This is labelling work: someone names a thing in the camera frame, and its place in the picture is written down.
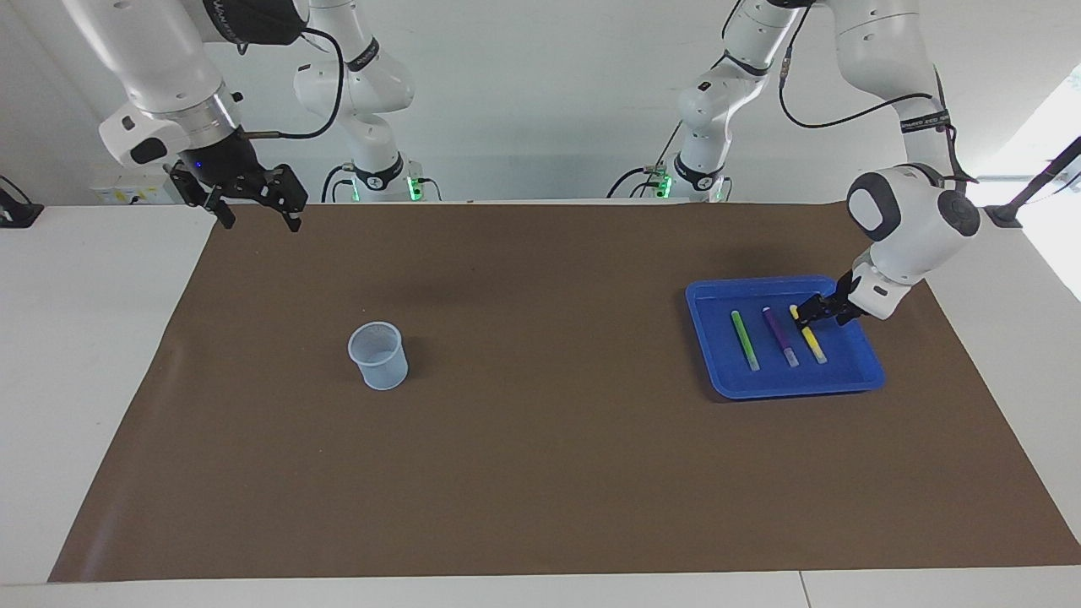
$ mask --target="table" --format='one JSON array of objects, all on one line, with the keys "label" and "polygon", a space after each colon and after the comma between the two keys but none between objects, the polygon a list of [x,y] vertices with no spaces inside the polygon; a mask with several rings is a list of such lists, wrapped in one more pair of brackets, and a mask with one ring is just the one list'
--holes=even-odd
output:
[{"label": "table", "polygon": [[[1081,568],[32,586],[48,577],[211,225],[184,208],[54,208],[32,230],[0,235],[8,266],[0,290],[0,583],[31,585],[0,589],[0,604],[117,605],[163,596],[214,603],[261,594],[264,604],[313,596],[333,604],[360,594],[373,605],[391,597],[406,605],[496,605],[528,594],[538,606],[723,598],[803,606],[805,591],[814,606],[848,606],[859,605],[860,594],[894,590],[897,605],[932,605],[917,599],[925,592],[963,606],[978,603],[980,593],[1003,602],[1013,593],[1028,604],[1038,587],[1049,594],[1043,605],[1066,606],[1079,595]],[[930,282],[1077,536],[1081,378],[1071,345],[1081,338],[1081,303],[1024,235],[986,226]],[[120,295],[133,291],[134,298]]]}]

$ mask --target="brown paper mat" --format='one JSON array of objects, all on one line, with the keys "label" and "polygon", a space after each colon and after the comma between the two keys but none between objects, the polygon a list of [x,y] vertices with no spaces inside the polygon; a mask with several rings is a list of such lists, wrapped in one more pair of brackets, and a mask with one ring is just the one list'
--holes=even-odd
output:
[{"label": "brown paper mat", "polygon": [[[1081,563],[926,287],[885,389],[726,402],[699,279],[841,273],[830,207],[316,207],[215,228],[52,581]],[[378,394],[353,329],[403,331]]]}]

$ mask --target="blue tray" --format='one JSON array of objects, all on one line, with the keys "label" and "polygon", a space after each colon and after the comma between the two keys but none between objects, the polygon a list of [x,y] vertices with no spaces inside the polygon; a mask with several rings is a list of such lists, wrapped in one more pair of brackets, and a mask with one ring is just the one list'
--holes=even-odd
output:
[{"label": "blue tray", "polygon": [[[698,333],[713,388],[730,399],[769,399],[808,395],[862,393],[881,388],[885,372],[864,334],[859,321],[844,327],[815,323],[812,329],[829,362],[818,365],[799,333],[790,304],[802,304],[815,293],[833,292],[829,277],[780,277],[699,281],[686,288],[686,302]],[[762,316],[773,308],[800,360],[788,367],[777,340]],[[732,326],[732,310],[739,310],[755,345],[761,370],[752,372]]]}]

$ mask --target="transparent cup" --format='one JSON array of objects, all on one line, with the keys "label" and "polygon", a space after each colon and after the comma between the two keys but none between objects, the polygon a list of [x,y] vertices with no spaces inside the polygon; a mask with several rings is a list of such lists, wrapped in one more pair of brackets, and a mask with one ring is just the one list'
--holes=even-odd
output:
[{"label": "transparent cup", "polygon": [[360,368],[364,384],[376,391],[397,388],[409,374],[402,334],[387,322],[368,323],[355,331],[349,339],[349,358]]}]

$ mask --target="black cable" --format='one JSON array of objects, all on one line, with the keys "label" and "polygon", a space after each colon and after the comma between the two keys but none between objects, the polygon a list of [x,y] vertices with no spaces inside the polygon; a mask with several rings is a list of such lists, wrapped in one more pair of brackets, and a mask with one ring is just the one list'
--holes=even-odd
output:
[{"label": "black cable", "polygon": [[334,183],[334,187],[331,189],[331,202],[337,202],[337,188],[338,186],[351,186],[352,180],[339,180]]},{"label": "black cable", "polygon": [[736,181],[732,177],[724,177],[721,180],[721,189],[724,189],[724,182],[729,183],[729,194],[724,195],[724,202],[732,200],[732,190],[736,188]]},{"label": "black cable", "polygon": [[797,26],[796,32],[792,35],[792,39],[789,40],[789,42],[788,42],[788,49],[785,51],[785,60],[782,63],[782,68],[780,68],[780,82],[779,82],[779,84],[777,87],[777,95],[780,98],[780,109],[785,113],[785,116],[788,118],[788,120],[792,121],[792,123],[798,124],[798,125],[800,125],[800,127],[802,127],[804,129],[827,129],[829,127],[837,127],[838,124],[844,124],[845,122],[851,122],[851,121],[856,120],[858,118],[863,118],[863,117],[867,116],[868,114],[876,113],[876,111],[878,111],[880,109],[888,108],[888,107],[892,106],[893,104],[897,104],[897,103],[900,103],[900,102],[906,102],[908,100],[931,100],[931,101],[934,101],[934,96],[929,95],[927,93],[909,93],[907,95],[902,95],[899,97],[890,100],[889,102],[882,102],[881,104],[879,104],[879,105],[877,105],[875,107],[867,108],[864,111],[854,114],[852,116],[848,116],[848,117],[841,118],[839,120],[831,120],[829,122],[822,122],[822,123],[808,123],[808,122],[803,122],[800,119],[798,119],[795,116],[792,116],[792,113],[789,111],[789,109],[788,109],[788,104],[785,102],[785,84],[788,81],[788,70],[789,70],[789,67],[791,66],[791,62],[792,62],[792,50],[796,48],[796,39],[800,35],[800,30],[803,29],[803,24],[806,23],[808,15],[810,15],[810,14],[811,14],[811,9],[804,9],[804,11],[803,11],[803,18],[800,19],[800,25]]},{"label": "black cable", "polygon": [[0,175],[0,180],[2,180],[5,184],[11,186],[12,188],[15,188],[15,191],[18,193],[18,195],[22,196],[24,199],[26,199],[27,204],[34,204],[34,201],[30,200],[30,197],[26,196],[26,193],[23,191],[23,188],[16,186],[15,182],[12,182],[11,180],[4,177],[3,175]]},{"label": "black cable", "polygon": [[443,190],[442,188],[439,187],[439,182],[432,180],[431,177],[421,177],[419,180],[417,180],[417,182],[422,184],[431,184],[436,186],[436,195],[439,196],[440,202],[443,201]]},{"label": "black cable", "polygon": [[638,175],[639,173],[645,173],[645,172],[646,172],[646,169],[644,167],[639,167],[638,169],[633,169],[631,171],[628,171],[628,172],[624,173],[623,177],[619,177],[616,181],[615,185],[612,186],[612,189],[609,190],[608,196],[604,197],[604,198],[612,198],[612,196],[615,195],[615,191],[619,189],[619,186],[622,186],[624,182],[626,182],[627,180],[630,180],[631,177],[633,177],[635,175]]},{"label": "black cable", "polygon": [[334,169],[331,169],[331,172],[326,174],[326,180],[323,182],[323,194],[322,194],[322,196],[319,197],[319,202],[326,202],[326,194],[331,189],[331,182],[334,181],[334,176],[335,175],[337,175],[338,173],[341,173],[343,171],[345,171],[345,168],[338,166],[338,167],[335,167]]},{"label": "black cable", "polygon": [[736,0],[735,6],[732,6],[732,12],[729,13],[729,18],[724,19],[724,27],[721,28],[721,38],[724,38],[724,35],[728,34],[729,24],[732,23],[732,17],[736,16],[736,11],[739,10],[739,4],[743,4],[743,0]]},{"label": "black cable", "polygon": [[338,92],[337,96],[334,98],[334,109],[331,111],[331,116],[326,119],[326,123],[319,128],[318,131],[312,131],[311,133],[282,133],[281,131],[253,131],[251,133],[245,133],[244,137],[248,140],[315,140],[316,137],[322,135],[323,133],[330,131],[331,127],[334,127],[334,121],[337,120],[338,111],[342,109],[342,95],[345,90],[345,53],[342,51],[342,45],[338,41],[334,39],[333,36],[306,27],[303,30],[305,34],[310,34],[312,36],[319,36],[320,38],[325,38],[334,45],[334,51],[338,56]]},{"label": "black cable", "polygon": [[645,196],[645,190],[648,190],[650,188],[659,188],[659,187],[660,187],[660,183],[659,182],[645,182],[643,184],[639,184],[639,185],[635,186],[635,189],[630,190],[630,198],[635,198],[635,195],[638,194],[638,189],[639,188],[642,188],[642,196],[644,197]]}]

